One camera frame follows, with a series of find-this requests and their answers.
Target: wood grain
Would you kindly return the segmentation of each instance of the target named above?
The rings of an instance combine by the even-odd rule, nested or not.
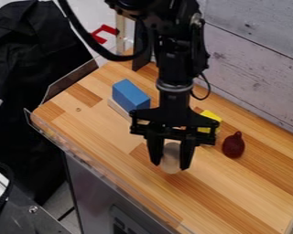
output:
[[[293,59],[213,26],[206,41],[213,91],[293,132]]]
[[[208,22],[293,58],[293,0],[209,0]]]
[[[188,171],[167,175],[149,162],[143,137],[131,135],[130,123],[107,104],[112,85],[123,78],[158,104],[156,66],[138,72],[130,66],[111,62],[79,82],[83,95],[102,99],[95,105],[64,91],[34,114],[65,136],[67,147],[88,165],[180,233],[287,233],[293,220],[293,134],[216,94],[191,100],[196,112],[210,110],[223,118],[221,132],[215,147],[197,148]],[[54,114],[50,105],[61,111]],[[221,145],[237,130],[243,132],[246,151],[232,160]]]
[[[88,107],[92,107],[102,100],[102,98],[100,98],[98,95],[87,90],[78,83],[69,87],[66,92],[68,92],[72,97],[86,104]]]

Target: black bag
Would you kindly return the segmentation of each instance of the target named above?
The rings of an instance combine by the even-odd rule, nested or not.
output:
[[[60,151],[27,125],[23,108],[33,111],[49,84],[90,59],[53,2],[21,1],[0,9],[0,162],[34,194],[54,180],[46,177],[62,171]]]

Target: blue foam block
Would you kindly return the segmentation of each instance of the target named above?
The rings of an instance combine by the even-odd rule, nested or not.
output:
[[[149,109],[151,103],[150,98],[128,79],[113,85],[113,99],[127,112]]]

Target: screw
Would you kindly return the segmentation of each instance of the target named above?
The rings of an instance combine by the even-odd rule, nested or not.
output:
[[[30,214],[35,214],[35,213],[37,213],[37,211],[38,211],[38,208],[36,206],[31,206],[29,208],[29,213]]]

